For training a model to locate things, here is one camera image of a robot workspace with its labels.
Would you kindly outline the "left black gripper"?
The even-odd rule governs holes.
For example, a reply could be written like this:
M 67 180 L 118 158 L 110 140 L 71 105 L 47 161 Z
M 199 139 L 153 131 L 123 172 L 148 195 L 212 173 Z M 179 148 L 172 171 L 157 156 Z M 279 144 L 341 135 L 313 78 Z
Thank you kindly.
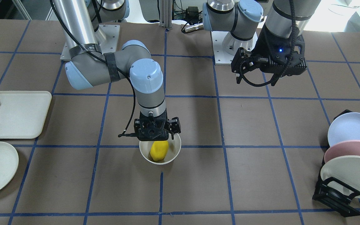
M 300 75 L 308 68 L 304 57 L 305 41 L 302 35 L 296 37 L 295 47 L 299 47 L 300 51 L 292 53 L 291 64 L 284 73 L 286 76 Z M 267 58 L 268 62 L 261 64 L 259 69 L 264 73 L 273 73 L 270 85 L 275 86 L 282 77 L 281 72 L 286 66 L 290 51 L 288 38 L 278 37 L 267 27 L 263 27 L 252 53 L 239 47 L 234 55 L 231 70 L 236 74 L 236 83 L 240 84 L 244 80 L 248 84 L 253 84 L 244 74 L 254 70 L 251 67 L 254 65 L 255 58 Z

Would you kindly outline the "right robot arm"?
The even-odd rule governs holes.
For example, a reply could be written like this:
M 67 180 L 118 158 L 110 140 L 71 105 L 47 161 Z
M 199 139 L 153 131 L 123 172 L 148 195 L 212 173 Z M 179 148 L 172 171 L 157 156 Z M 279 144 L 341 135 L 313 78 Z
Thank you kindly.
M 118 137 L 165 141 L 181 133 L 179 118 L 168 118 L 161 67 L 141 41 L 129 40 L 121 50 L 103 53 L 84 0 L 51 0 L 50 5 L 71 43 L 71 60 L 65 70 L 73 88 L 82 90 L 121 79 L 130 83 L 140 114 L 134 119 L 134 132 L 126 132 L 127 124 Z

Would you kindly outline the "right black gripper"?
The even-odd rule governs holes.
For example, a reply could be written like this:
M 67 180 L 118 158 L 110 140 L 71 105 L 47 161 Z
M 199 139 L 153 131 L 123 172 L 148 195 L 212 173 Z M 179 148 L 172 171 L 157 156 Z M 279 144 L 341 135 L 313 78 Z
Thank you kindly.
M 134 120 L 134 133 L 139 141 L 165 141 L 169 139 L 169 134 L 174 140 L 174 135 L 181 133 L 181 125 L 178 117 L 168 119 L 167 111 L 159 116 L 140 113 L 139 118 Z

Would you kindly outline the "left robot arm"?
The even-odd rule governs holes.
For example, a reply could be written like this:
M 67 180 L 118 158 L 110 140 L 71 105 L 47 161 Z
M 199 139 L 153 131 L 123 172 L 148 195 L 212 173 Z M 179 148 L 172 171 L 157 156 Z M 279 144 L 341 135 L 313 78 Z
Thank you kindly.
M 264 10 L 258 2 L 208 0 L 202 7 L 202 20 L 205 30 L 228 33 L 225 46 L 233 56 L 231 70 L 237 84 L 275 86 L 280 78 L 307 70 L 302 34 L 319 4 L 319 0 L 273 1 L 251 50 L 241 43 L 253 39 L 262 19 Z

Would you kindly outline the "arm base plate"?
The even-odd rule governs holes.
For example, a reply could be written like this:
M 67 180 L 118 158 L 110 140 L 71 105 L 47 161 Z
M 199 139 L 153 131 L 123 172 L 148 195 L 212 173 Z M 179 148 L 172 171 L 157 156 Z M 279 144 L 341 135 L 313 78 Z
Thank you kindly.
M 95 38 L 101 47 L 102 53 L 115 52 L 118 47 L 120 25 L 99 25 L 99 29 L 95 32 Z M 69 50 L 76 46 L 73 40 L 66 34 L 66 42 L 61 53 L 60 59 L 67 62 L 72 56 Z
M 211 38 L 215 64 L 230 66 L 237 50 L 242 47 L 247 51 L 251 51 L 255 47 L 258 36 L 255 32 L 252 39 L 241 41 L 235 39 L 230 32 L 212 31 Z

